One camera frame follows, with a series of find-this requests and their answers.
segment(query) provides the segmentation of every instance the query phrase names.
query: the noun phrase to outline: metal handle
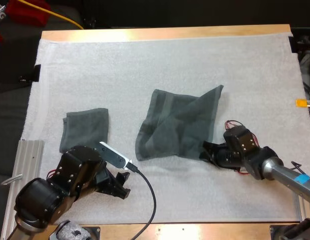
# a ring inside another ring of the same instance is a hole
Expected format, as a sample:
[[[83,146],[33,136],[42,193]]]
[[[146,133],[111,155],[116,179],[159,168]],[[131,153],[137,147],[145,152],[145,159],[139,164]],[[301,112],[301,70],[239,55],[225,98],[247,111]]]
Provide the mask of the metal handle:
[[[11,177],[11,178],[9,178],[9,179],[3,181],[3,182],[1,183],[1,185],[2,185],[2,186],[7,186],[7,185],[13,183],[14,181],[19,180],[19,179],[22,179],[22,178],[23,178],[23,175],[22,175],[22,173],[21,173],[21,174],[19,174],[19,175],[17,175],[17,176],[13,176],[13,177]]]

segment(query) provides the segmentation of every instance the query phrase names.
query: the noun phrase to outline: dark gray cloth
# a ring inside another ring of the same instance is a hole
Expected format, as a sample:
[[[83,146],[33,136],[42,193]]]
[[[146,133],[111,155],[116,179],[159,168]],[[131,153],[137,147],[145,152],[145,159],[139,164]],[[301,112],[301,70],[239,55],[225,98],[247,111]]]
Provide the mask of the dark gray cloth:
[[[65,153],[74,146],[96,148],[108,139],[108,109],[96,108],[87,111],[68,112],[64,118],[64,132],[59,151]]]
[[[223,86],[201,97],[154,90],[136,139],[139,161],[177,155],[199,159],[203,141],[212,141]]]

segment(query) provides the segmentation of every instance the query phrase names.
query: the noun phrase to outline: metal bracket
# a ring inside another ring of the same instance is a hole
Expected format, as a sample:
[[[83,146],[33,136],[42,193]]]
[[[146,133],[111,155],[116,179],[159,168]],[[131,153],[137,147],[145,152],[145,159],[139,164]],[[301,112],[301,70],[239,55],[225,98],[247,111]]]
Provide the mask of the metal bracket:
[[[2,182],[2,185],[10,185],[5,219],[1,232],[1,240],[6,240],[13,232],[16,222],[14,210],[16,197],[19,191],[32,179],[39,176],[40,164],[43,156],[44,141],[20,140],[18,144],[13,177]]]
[[[310,219],[310,203],[299,195],[296,195],[296,197],[300,221]]]
[[[310,219],[291,225],[270,225],[271,240],[310,240]]]

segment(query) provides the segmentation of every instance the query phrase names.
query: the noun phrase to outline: white terry cloth surface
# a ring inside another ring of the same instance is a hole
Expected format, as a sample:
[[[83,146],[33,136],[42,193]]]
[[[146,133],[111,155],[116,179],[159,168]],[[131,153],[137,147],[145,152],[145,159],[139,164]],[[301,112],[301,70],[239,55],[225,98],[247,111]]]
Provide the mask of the white terry cloth surface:
[[[108,108],[108,144],[130,157],[152,184],[154,222],[299,220],[295,195],[277,182],[175,156],[138,162],[134,152],[154,89],[201,96],[224,85],[214,142],[224,142],[226,120],[238,120],[286,166],[296,161],[310,175],[310,120],[307,109],[295,107],[295,99],[305,94],[288,35],[115,43],[41,40],[40,81],[33,83],[22,138],[45,141],[44,178],[60,160],[66,113]],[[127,199],[94,193],[74,203],[59,221],[145,223],[152,212],[146,183],[132,173],[125,187],[131,189]]]

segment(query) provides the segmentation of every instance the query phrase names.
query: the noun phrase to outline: orange object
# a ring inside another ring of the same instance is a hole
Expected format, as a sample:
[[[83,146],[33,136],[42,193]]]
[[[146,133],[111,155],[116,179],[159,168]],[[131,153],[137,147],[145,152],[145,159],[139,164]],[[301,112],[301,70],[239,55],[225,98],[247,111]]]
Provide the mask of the orange object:
[[[44,0],[29,0],[28,2],[37,5],[41,8],[50,10],[50,5]],[[50,14],[35,9],[31,6],[27,6],[18,0],[10,0],[6,13],[9,17],[20,24],[33,25],[37,27],[44,27],[47,22]]]
[[[296,107],[306,108],[307,100],[306,99],[296,99]]]

